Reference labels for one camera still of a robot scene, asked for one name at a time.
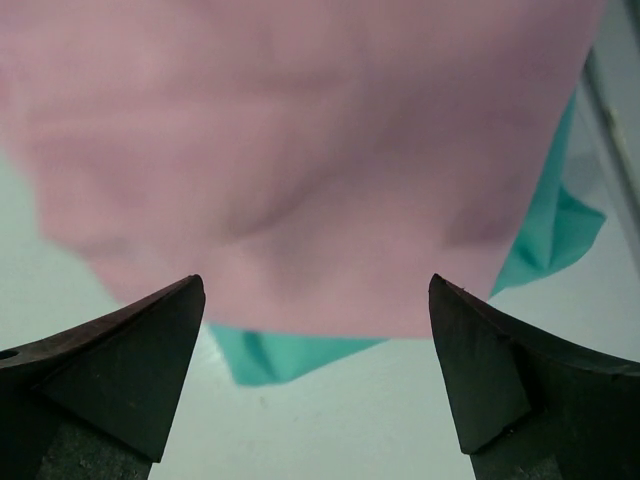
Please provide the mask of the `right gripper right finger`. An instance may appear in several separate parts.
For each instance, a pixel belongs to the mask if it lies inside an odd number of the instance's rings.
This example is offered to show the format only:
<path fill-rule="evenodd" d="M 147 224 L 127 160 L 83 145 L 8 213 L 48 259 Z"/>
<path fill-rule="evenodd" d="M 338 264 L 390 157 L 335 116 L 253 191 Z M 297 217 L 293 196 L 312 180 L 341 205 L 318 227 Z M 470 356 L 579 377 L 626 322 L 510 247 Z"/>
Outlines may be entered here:
<path fill-rule="evenodd" d="M 429 313 L 476 478 L 638 479 L 638 363 L 531 326 L 439 275 Z"/>

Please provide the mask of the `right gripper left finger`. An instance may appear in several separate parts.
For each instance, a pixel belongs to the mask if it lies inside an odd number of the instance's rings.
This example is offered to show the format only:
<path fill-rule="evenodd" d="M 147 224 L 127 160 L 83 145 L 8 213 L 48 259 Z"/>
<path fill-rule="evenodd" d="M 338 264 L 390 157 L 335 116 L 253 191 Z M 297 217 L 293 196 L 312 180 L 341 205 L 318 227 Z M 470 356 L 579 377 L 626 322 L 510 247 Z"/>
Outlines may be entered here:
<path fill-rule="evenodd" d="M 1 353 L 4 479 L 146 479 L 161 461 L 199 334 L 188 276 Z"/>

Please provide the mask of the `pink t shirt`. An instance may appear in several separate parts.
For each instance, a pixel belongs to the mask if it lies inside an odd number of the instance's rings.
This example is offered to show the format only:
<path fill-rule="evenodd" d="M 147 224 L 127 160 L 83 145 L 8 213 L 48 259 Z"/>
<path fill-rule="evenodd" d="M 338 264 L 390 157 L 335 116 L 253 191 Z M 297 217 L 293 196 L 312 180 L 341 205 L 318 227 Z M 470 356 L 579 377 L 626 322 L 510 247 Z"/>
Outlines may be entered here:
<path fill-rule="evenodd" d="M 429 332 L 487 297 L 601 1 L 5 1 L 1 136 L 42 233 L 131 301 L 252 330 Z"/>

